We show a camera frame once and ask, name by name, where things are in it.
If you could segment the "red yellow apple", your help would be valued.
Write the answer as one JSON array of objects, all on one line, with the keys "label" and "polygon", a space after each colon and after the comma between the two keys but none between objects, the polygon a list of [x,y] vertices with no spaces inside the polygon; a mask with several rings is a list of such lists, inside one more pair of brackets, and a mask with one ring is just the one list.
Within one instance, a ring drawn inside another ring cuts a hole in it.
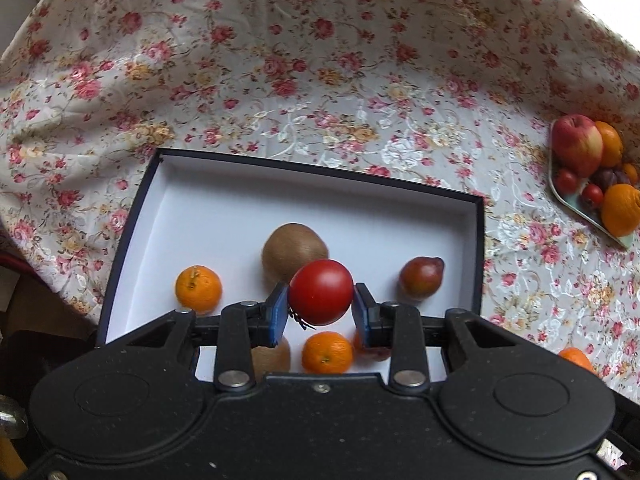
[{"label": "red yellow apple", "polygon": [[593,120],[581,114],[564,115],[551,128],[555,158],[577,177],[590,177],[603,156],[603,141]]}]

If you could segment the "floral tablecloth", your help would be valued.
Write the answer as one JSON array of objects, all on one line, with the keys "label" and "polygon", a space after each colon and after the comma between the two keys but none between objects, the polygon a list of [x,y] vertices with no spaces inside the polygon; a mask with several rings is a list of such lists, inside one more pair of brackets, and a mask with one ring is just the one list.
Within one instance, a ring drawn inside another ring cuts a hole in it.
[{"label": "floral tablecloth", "polygon": [[37,0],[1,47],[1,246],[100,313],[157,148],[482,196],[483,311],[639,395],[639,253],[552,200],[548,125],[639,144],[639,50],[577,0]]}]

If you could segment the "dark red pear-shaped fruit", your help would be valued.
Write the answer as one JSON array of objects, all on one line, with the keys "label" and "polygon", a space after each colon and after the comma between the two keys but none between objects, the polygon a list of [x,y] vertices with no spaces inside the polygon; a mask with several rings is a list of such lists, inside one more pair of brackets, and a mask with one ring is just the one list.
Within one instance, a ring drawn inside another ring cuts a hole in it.
[{"label": "dark red pear-shaped fruit", "polygon": [[409,298],[424,300],[440,289],[444,271],[445,263],[442,258],[413,258],[399,272],[399,288]]}]

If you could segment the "red tomato on plate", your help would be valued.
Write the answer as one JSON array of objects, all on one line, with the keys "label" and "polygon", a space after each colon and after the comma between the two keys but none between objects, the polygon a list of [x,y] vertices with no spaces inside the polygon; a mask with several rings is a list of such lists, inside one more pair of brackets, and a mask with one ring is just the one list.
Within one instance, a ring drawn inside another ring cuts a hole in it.
[{"label": "red tomato on plate", "polygon": [[604,194],[600,186],[589,182],[585,185],[580,193],[580,201],[588,210],[598,210],[604,200]]}]

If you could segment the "purple plum in box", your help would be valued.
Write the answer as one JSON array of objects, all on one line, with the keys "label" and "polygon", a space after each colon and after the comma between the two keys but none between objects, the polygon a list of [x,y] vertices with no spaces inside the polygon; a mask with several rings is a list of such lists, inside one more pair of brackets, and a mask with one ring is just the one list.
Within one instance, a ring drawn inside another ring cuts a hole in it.
[{"label": "purple plum in box", "polygon": [[371,362],[384,362],[390,358],[392,352],[385,347],[367,347],[363,344],[360,335],[355,332],[352,337],[352,346],[358,359],[368,360]]}]

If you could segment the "mandarin on cloth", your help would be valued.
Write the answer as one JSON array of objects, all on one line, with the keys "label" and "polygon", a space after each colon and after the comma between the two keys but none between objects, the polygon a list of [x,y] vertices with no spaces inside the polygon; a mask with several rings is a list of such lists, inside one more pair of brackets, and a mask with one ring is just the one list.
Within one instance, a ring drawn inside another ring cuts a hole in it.
[{"label": "mandarin on cloth", "polygon": [[565,348],[558,353],[558,356],[594,374],[594,368],[590,359],[588,359],[588,356],[586,356],[582,350],[575,347]]}]

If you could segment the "small mandarin on plate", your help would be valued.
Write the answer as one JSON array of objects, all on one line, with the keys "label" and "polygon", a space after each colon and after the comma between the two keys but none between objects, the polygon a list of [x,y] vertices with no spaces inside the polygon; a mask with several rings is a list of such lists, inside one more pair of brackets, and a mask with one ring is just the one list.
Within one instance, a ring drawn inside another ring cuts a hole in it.
[{"label": "small mandarin on plate", "polygon": [[633,164],[625,162],[622,170],[631,185],[637,185],[639,183],[639,171]]}]

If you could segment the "small mandarin left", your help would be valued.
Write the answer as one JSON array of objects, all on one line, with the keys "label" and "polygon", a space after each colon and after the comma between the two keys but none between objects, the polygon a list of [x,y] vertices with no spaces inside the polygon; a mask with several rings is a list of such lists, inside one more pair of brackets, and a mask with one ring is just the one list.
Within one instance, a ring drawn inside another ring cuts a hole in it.
[{"label": "small mandarin left", "polygon": [[178,303],[198,314],[213,312],[222,296],[221,279],[207,266],[189,266],[175,281]]}]

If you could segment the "dark plum on plate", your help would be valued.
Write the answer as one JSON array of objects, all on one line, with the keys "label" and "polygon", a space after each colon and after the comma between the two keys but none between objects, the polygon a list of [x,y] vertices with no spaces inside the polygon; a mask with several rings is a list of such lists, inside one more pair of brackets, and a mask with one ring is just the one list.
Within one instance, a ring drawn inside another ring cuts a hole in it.
[{"label": "dark plum on plate", "polygon": [[597,185],[605,193],[611,186],[616,184],[629,184],[630,181],[623,170],[600,168],[591,177],[590,181]]}]

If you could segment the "brown kiwi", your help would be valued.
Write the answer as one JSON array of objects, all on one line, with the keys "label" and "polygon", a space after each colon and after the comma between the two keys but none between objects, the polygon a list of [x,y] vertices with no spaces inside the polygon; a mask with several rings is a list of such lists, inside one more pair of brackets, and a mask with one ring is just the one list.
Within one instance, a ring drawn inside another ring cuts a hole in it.
[{"label": "brown kiwi", "polygon": [[262,248],[262,270],[269,284],[288,283],[306,264],[329,258],[329,248],[308,226],[285,223],[275,229]]},{"label": "brown kiwi", "polygon": [[273,348],[256,347],[250,353],[256,382],[261,382],[267,374],[288,373],[291,369],[291,347],[285,337]]}]

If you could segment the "red tomato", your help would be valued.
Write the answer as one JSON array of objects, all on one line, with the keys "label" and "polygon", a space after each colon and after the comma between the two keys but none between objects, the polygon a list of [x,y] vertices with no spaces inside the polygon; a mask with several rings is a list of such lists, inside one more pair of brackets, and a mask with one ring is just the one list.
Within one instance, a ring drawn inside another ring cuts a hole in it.
[{"label": "red tomato", "polygon": [[353,294],[354,282],[349,270],[335,260],[316,260],[293,276],[288,288],[288,305],[305,324],[325,326],[347,312]]},{"label": "red tomato", "polygon": [[580,201],[588,210],[598,210],[604,200],[604,194],[600,186],[589,182],[585,185],[580,193]]}]

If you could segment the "large orange front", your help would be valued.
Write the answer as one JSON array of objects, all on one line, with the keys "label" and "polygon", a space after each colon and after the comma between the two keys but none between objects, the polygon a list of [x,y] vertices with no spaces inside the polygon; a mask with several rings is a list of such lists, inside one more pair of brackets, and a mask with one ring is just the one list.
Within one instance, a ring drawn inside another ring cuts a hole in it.
[{"label": "large orange front", "polygon": [[630,184],[614,184],[604,194],[601,220],[605,229],[615,237],[627,236],[640,222],[639,191]]}]

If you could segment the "small mandarin in box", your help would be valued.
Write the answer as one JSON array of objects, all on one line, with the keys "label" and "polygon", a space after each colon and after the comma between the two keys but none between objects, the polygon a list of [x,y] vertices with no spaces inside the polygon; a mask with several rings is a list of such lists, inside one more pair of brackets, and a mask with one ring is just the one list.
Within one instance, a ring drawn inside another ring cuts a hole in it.
[{"label": "small mandarin in box", "polygon": [[350,369],[352,362],[352,343],[339,333],[316,333],[303,346],[302,367],[310,374],[344,374]]}]

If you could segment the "pale green plate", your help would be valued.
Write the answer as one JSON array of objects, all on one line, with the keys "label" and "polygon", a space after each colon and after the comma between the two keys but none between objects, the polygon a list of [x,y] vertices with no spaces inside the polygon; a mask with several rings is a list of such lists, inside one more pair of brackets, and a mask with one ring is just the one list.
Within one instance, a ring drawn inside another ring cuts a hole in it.
[{"label": "pale green plate", "polygon": [[560,191],[556,186],[556,174],[561,170],[564,170],[564,167],[555,160],[553,154],[550,154],[548,185],[552,196],[566,210],[587,222],[600,234],[612,240],[617,246],[620,246],[620,248],[624,248],[625,250],[629,250],[632,247],[632,244],[634,244],[637,234],[632,233],[625,236],[614,236],[610,231],[605,229],[605,226],[601,221],[600,210],[594,209],[593,206],[588,205],[582,199],[582,190],[590,184],[590,180],[588,178],[573,177],[575,185],[573,186],[572,192],[570,192],[570,189],[564,184],[561,185],[562,191]]}]

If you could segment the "large orange back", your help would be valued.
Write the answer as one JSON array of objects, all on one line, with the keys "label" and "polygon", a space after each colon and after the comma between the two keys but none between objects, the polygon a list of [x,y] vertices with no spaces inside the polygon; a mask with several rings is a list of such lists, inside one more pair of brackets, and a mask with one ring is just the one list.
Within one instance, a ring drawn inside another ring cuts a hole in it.
[{"label": "large orange back", "polygon": [[616,167],[623,158],[624,144],[617,130],[607,122],[594,123],[600,132],[603,153],[600,166],[605,169]]}]

